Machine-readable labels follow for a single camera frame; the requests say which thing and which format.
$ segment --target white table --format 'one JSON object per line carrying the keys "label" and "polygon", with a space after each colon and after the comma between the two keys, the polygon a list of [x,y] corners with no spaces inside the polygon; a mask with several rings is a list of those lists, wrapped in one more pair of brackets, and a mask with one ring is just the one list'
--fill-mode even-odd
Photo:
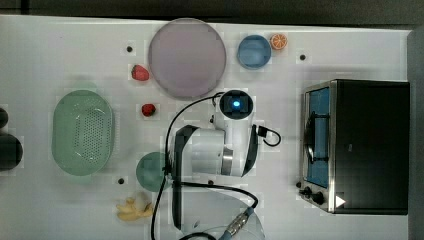
{"label": "white table", "polygon": [[[166,95],[151,79],[131,80],[133,64],[147,67],[147,49],[165,22],[33,16],[0,16],[0,106],[9,113],[4,129],[17,136],[24,158],[0,173],[0,239],[149,239],[150,218],[124,223],[115,204],[141,190],[139,159],[164,148],[170,119],[187,102]],[[261,145],[252,172],[241,179],[199,175],[199,181],[240,186],[255,193],[256,213],[270,240],[407,239],[407,216],[330,215],[297,196],[300,94],[335,78],[406,80],[408,31],[321,27],[211,24],[227,48],[227,68],[216,91],[242,88],[256,99],[256,118],[283,135],[277,148]],[[243,69],[235,54],[248,34],[288,37],[258,71]],[[126,52],[127,45],[135,51]],[[306,60],[300,61],[299,55]],[[55,104],[77,83],[95,83],[117,119],[116,146],[104,169],[88,184],[74,183],[51,154]],[[159,105],[144,120],[142,104]],[[195,106],[176,127],[209,126],[210,104]],[[126,184],[117,184],[124,177]],[[176,239],[168,190],[160,208],[160,239]]]}

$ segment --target green colander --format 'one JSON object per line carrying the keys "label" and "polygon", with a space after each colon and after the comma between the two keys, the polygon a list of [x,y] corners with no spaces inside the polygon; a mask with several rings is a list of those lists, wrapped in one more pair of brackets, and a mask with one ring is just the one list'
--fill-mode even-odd
{"label": "green colander", "polygon": [[97,93],[77,90],[63,97],[53,116],[52,153],[61,169],[75,176],[103,168],[112,153],[113,113]]}

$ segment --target white robot body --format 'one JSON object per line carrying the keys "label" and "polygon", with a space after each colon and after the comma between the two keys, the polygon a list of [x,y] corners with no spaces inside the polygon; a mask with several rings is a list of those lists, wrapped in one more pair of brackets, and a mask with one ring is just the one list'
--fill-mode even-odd
{"label": "white robot body", "polygon": [[217,100],[215,129],[187,125],[177,131],[172,150],[172,215],[178,229],[190,232],[193,224],[202,219],[192,212],[194,205],[189,204],[188,196],[193,190],[196,193],[196,189],[182,188],[179,182],[191,182],[194,172],[242,177],[252,169],[258,150],[252,119],[252,98],[245,92],[232,90]]}
{"label": "white robot body", "polygon": [[235,177],[241,177],[243,175],[250,143],[252,121],[253,112],[243,119],[234,120],[225,116],[217,104],[214,125],[216,129],[225,132],[222,175]]}

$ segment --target orange slice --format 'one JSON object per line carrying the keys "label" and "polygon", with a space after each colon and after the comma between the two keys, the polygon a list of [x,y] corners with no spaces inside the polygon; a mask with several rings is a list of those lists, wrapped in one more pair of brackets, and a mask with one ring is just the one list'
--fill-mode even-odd
{"label": "orange slice", "polygon": [[287,37],[283,34],[274,34],[270,40],[271,47],[275,50],[281,50],[287,45]]}

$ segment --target oven door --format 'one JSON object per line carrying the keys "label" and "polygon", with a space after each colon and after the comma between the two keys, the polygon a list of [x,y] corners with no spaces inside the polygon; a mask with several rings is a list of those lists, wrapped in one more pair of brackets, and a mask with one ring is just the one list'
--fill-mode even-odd
{"label": "oven door", "polygon": [[332,96],[336,82],[305,91],[303,107],[303,151],[301,196],[327,211],[334,211],[334,160],[332,135],[334,117]]}

